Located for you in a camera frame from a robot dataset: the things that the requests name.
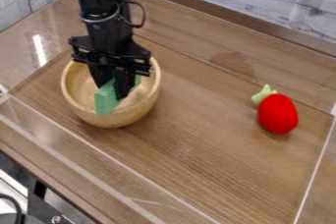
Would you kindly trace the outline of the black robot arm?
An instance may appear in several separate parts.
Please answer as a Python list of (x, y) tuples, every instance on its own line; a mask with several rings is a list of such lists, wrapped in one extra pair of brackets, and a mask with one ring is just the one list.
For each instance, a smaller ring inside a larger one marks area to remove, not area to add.
[(128, 96), (135, 87), (135, 76), (150, 76), (151, 52), (134, 41), (134, 30), (142, 28), (131, 22), (130, 5), (134, 0), (78, 0), (80, 20), (87, 35), (71, 36), (72, 60), (88, 65), (98, 87), (114, 81), (118, 99)]

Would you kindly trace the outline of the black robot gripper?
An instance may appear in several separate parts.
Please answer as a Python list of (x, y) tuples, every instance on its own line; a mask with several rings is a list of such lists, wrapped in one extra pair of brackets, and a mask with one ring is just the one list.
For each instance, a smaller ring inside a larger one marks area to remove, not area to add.
[(88, 65), (98, 87), (116, 79), (116, 96), (124, 99), (135, 86), (135, 75), (150, 75), (151, 53), (132, 39), (132, 30), (143, 27), (144, 20), (134, 24), (128, 15), (82, 16), (82, 20), (88, 34), (68, 39), (72, 59)]

